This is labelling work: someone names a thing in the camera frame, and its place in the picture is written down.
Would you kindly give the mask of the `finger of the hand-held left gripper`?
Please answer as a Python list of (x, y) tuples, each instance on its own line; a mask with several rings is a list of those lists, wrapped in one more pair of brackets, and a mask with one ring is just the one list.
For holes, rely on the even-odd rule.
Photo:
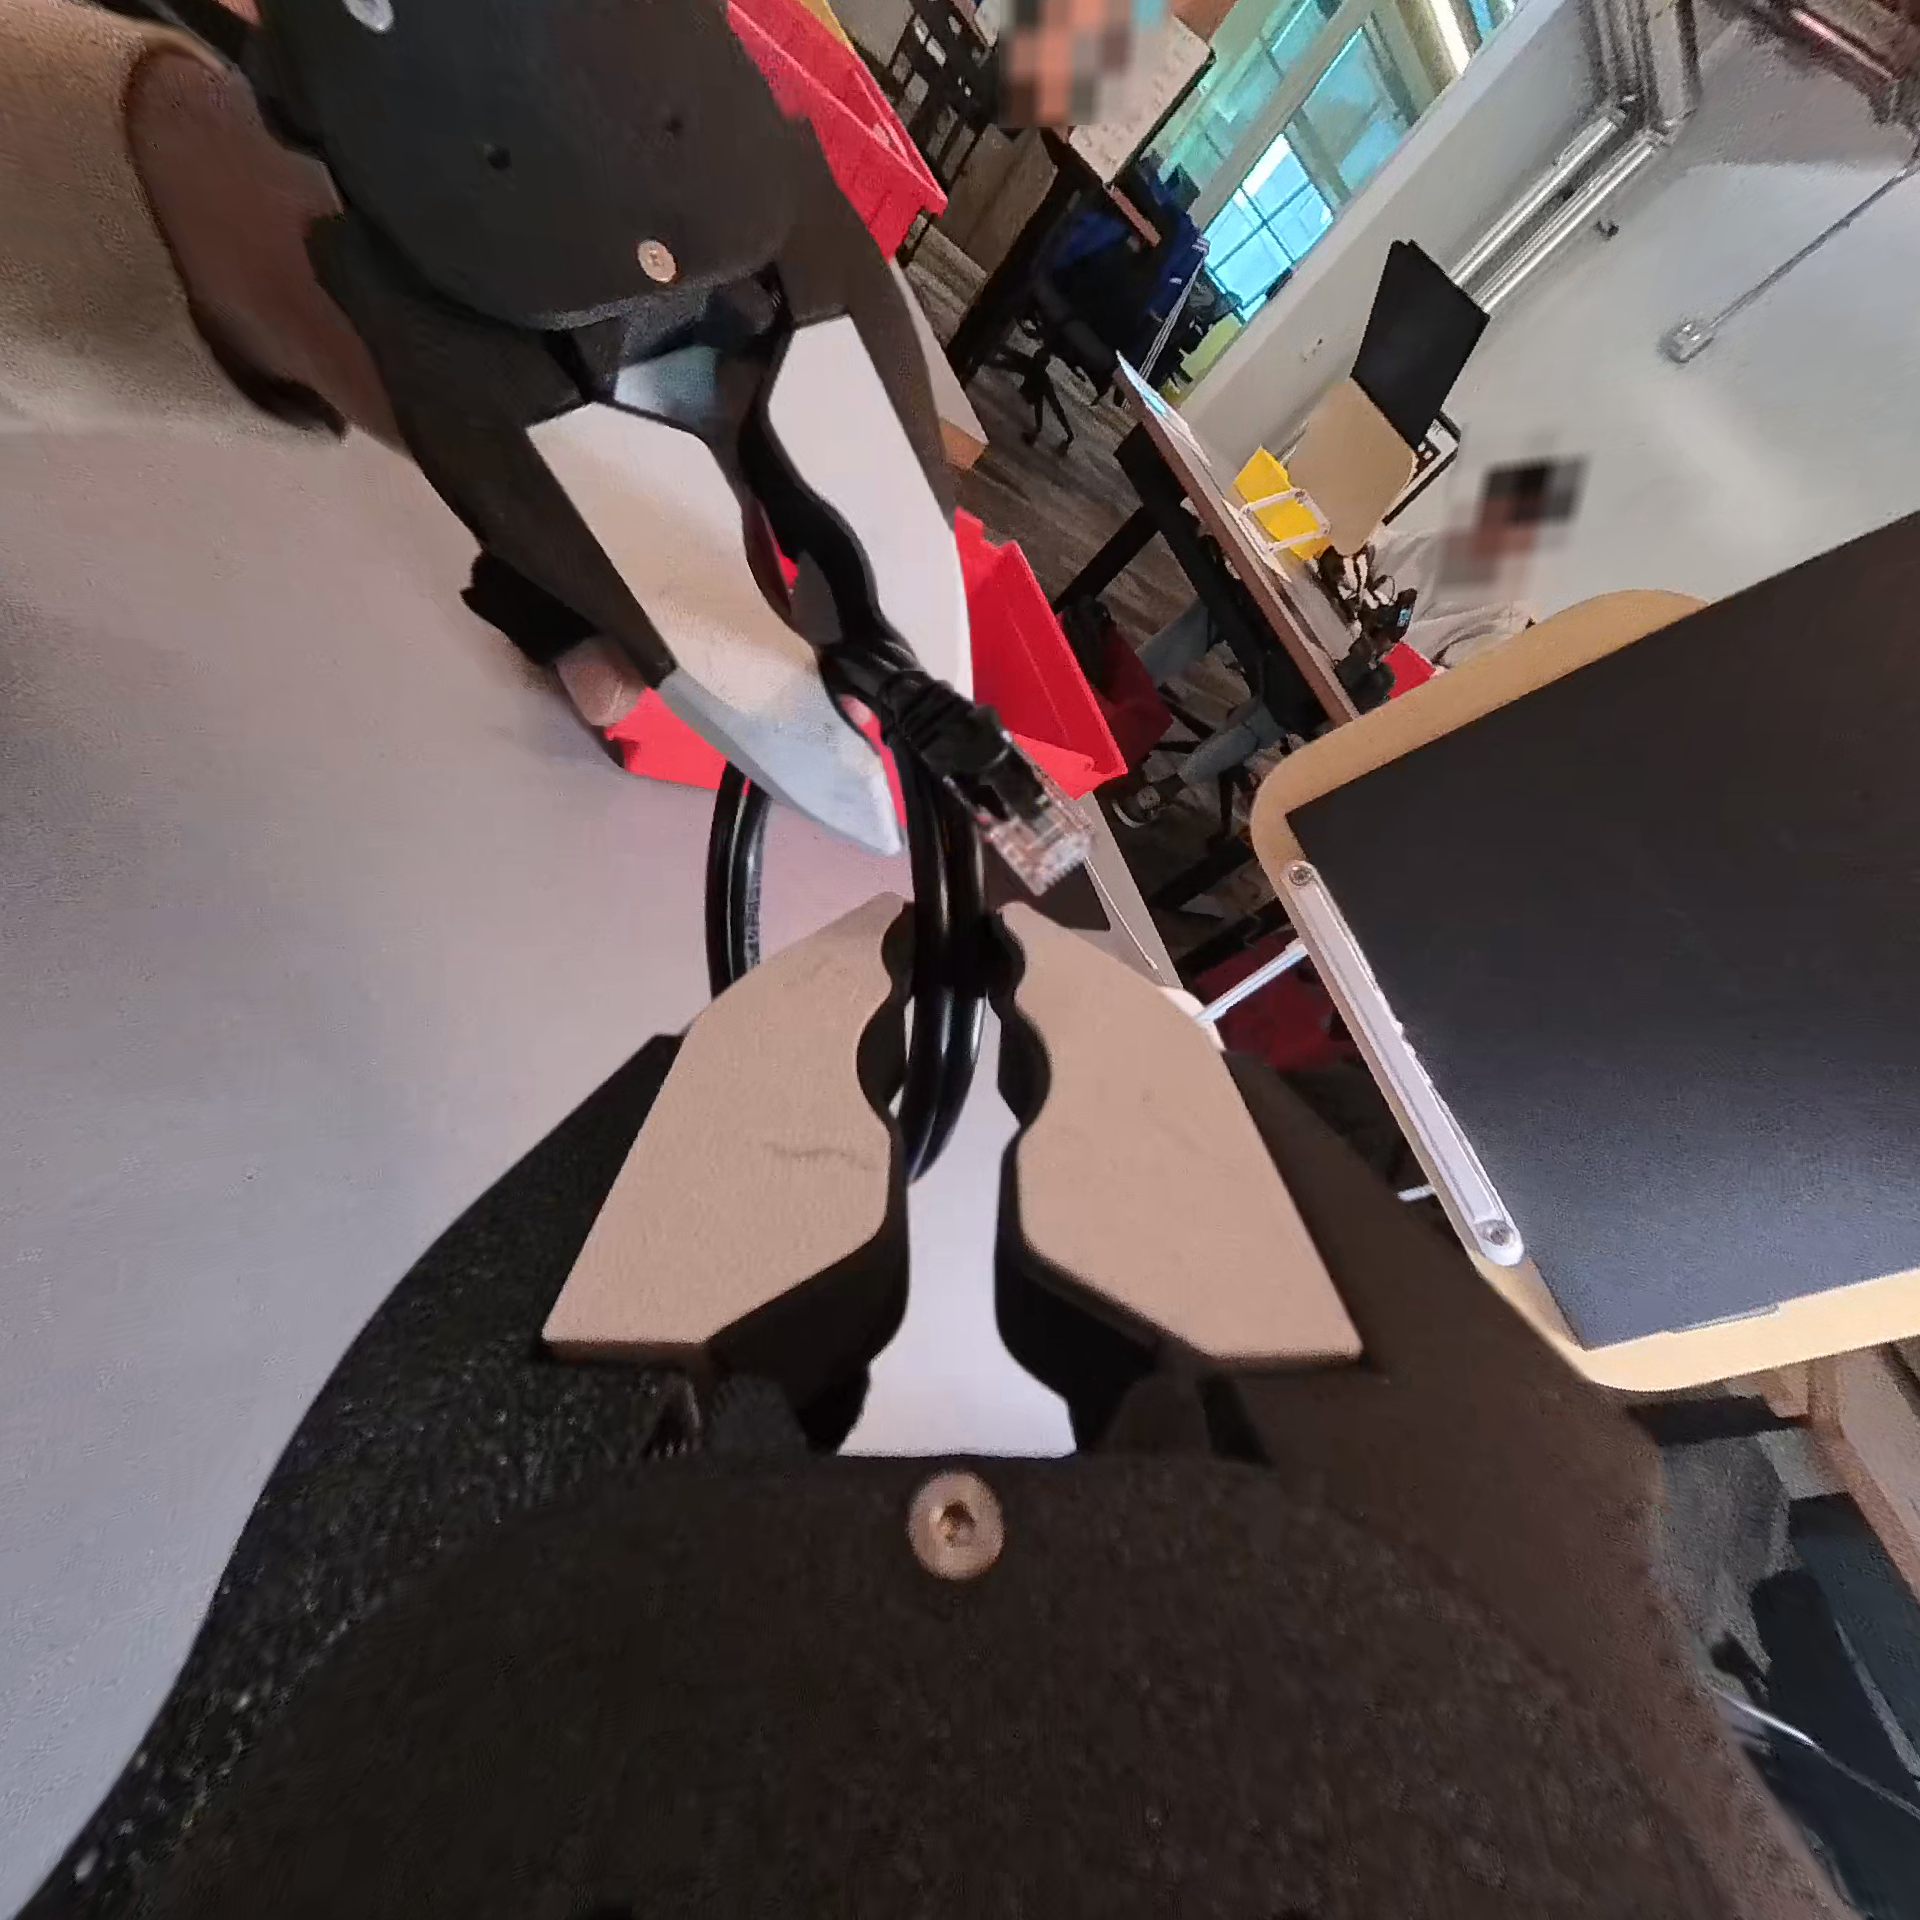
[(821, 577), (833, 636), (897, 646), (969, 695), (947, 511), (853, 318), (783, 331), (756, 395), (746, 464), (781, 550)]
[(656, 689), (668, 716), (787, 813), (897, 857), (889, 775), (756, 583), (739, 500), (715, 450), (607, 402), (534, 426), (533, 447), (658, 632), (668, 667)]

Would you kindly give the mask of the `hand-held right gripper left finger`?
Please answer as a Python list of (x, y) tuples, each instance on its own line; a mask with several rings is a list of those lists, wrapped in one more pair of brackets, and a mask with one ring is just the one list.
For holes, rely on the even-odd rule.
[(871, 898), (692, 1020), (538, 1327), (550, 1358), (760, 1379), (845, 1449), (909, 1299), (909, 973), (909, 902)]

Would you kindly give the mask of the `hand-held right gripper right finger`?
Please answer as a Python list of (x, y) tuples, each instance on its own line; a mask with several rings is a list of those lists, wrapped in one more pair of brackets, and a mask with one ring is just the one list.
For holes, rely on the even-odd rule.
[(1147, 1379), (1206, 1393), (1361, 1358), (1361, 1337), (1208, 1030), (1030, 906), (998, 916), (994, 1316), (1098, 1453)]

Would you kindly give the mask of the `person's left forearm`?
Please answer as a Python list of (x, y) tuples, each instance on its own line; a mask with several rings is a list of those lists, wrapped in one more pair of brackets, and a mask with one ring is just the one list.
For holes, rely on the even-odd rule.
[(188, 37), (89, 3), (2, 3), (2, 432), (225, 438), (254, 406), (203, 346), (131, 153), (153, 60)]

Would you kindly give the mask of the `red plastic crate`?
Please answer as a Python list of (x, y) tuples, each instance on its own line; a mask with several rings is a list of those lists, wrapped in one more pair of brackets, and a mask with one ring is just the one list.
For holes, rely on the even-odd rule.
[[(1201, 1006), (1212, 1006), (1212, 999), (1225, 999), (1232, 986), (1277, 961), (1287, 943), (1287, 925), (1267, 929), (1252, 947), (1194, 973), (1191, 992)], [(1251, 1053), (1277, 1073), (1317, 1073), (1359, 1058), (1332, 999), (1305, 961), (1267, 979), (1252, 999), (1235, 1000), (1235, 1009), (1217, 1020), (1217, 1037), (1225, 1051)]]

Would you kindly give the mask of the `black office chair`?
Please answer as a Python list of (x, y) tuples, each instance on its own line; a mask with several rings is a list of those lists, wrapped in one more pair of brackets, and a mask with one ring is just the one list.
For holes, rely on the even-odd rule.
[(1044, 421), (1057, 421), (1061, 447), (1070, 447), (1054, 370), (1107, 395), (1118, 364), (1147, 376), (1168, 359), (1208, 253), (1191, 218), (1194, 195), (1185, 166), (1133, 161), (1118, 176), (1118, 197), (1153, 235), (1100, 202), (1074, 214), (1050, 247), (1023, 314), (1033, 350), (1003, 362), (1003, 372), (1019, 372), (1019, 397), (1030, 408), (1019, 432), (1026, 447), (1041, 438)]

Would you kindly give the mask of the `red fabric floor bin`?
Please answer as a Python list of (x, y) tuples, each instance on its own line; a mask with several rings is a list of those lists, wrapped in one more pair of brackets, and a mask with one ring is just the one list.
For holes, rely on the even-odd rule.
[(1173, 728), (1173, 712), (1138, 661), (1129, 636), (1100, 601), (1074, 601), (1061, 612), (1061, 632), (1079, 661), (1090, 695), (1116, 739), (1124, 775), (1138, 775)]

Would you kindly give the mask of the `wooden desk with black legs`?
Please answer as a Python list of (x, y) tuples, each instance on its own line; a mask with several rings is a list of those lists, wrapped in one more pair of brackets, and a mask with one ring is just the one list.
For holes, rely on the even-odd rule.
[(1112, 458), (1133, 506), (1090, 562), (1054, 591), (1054, 612), (1107, 591), (1153, 541), (1163, 541), (1251, 692), (1267, 698), (1278, 717), (1317, 712), (1305, 726), (1310, 737), (1355, 721), (1361, 708), (1338, 679), (1338, 660), (1355, 645), (1332, 591), (1296, 556), (1273, 556), (1261, 542), (1261, 527), (1241, 516), (1235, 490), (1212, 478), (1194, 432), (1129, 362), (1116, 362), (1112, 391), (1126, 418)]

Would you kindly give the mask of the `yellow plastic bin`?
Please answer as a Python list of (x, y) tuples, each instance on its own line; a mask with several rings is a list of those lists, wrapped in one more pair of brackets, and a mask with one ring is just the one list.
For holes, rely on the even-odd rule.
[(1320, 511), (1266, 447), (1252, 447), (1235, 473), (1235, 512), (1266, 556), (1317, 562), (1327, 550)]

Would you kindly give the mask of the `black panel with wooden frame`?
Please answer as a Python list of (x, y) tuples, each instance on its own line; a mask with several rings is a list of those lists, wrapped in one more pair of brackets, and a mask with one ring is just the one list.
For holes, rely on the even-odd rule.
[(1382, 253), (1372, 309), (1348, 381), (1310, 414), (1287, 478), (1327, 548), (1355, 560), (1415, 481), (1449, 387), (1487, 314), (1415, 241)]
[(1578, 1373), (1917, 1340), (1917, 516), (1717, 602), (1611, 591), (1289, 752), (1327, 878)]

